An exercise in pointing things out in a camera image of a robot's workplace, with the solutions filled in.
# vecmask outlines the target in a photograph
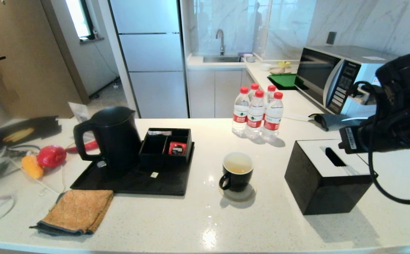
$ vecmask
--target black tissue box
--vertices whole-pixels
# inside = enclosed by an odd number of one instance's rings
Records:
[[[285,180],[303,215],[350,212],[371,186],[368,165],[341,140],[297,140]]]
[[[153,132],[172,132],[172,135],[150,135]],[[171,142],[186,144],[186,152],[181,155],[170,155],[169,146]],[[141,170],[158,172],[163,170],[175,170],[178,165],[189,162],[192,150],[192,137],[190,129],[172,128],[149,128],[139,152]]]

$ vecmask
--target black kettle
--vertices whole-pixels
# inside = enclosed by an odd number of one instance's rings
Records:
[[[139,162],[142,146],[134,123],[136,111],[126,107],[106,108],[98,111],[73,129],[79,155],[85,161],[105,161],[106,174],[121,175]],[[100,154],[89,155],[85,151],[84,132],[92,131],[100,148]]]

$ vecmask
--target red pepper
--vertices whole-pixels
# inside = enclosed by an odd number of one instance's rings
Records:
[[[89,143],[85,144],[85,150],[89,151],[89,150],[93,150],[98,148],[98,143],[96,142],[96,140],[94,141],[90,141]],[[78,150],[76,149],[76,147],[71,147],[71,148],[67,148],[66,152],[69,154],[75,154],[78,152]]]
[[[37,155],[37,162],[43,167],[57,167],[65,161],[66,151],[60,146],[45,146]]]

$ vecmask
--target marble wall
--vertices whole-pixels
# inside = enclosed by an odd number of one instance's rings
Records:
[[[195,55],[218,55],[224,31],[225,54],[263,48],[263,29],[268,27],[272,0],[186,0],[191,51]]]
[[[397,55],[410,53],[410,0],[316,0],[307,45],[357,45]]]
[[[273,0],[265,60],[299,60],[307,43],[316,0]]]

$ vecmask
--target brown towel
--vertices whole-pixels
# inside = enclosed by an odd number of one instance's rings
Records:
[[[111,204],[111,190],[69,190],[36,228],[50,235],[93,234]]]

